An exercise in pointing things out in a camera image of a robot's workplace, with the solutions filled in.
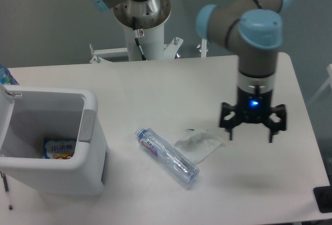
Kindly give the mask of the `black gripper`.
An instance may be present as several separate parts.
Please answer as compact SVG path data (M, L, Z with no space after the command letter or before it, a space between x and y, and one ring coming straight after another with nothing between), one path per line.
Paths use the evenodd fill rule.
M271 107L273 91L259 96L237 88L237 103L230 105L221 103L219 127L229 133L229 140L233 140L232 130L241 123L267 124L270 130L269 143L279 131L286 131L287 111L284 104Z

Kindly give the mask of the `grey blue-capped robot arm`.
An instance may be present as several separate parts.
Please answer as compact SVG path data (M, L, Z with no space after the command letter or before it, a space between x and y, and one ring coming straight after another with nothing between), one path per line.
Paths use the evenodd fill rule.
M131 61L164 60L164 23L169 0L92 0L100 11L114 12L123 25ZM231 133L242 123L264 124L270 135L286 130L283 104L272 106L274 74L282 44L280 11L292 0L236 0L228 7L206 5L196 17L196 31L208 42L238 56L237 102L222 103L219 126Z

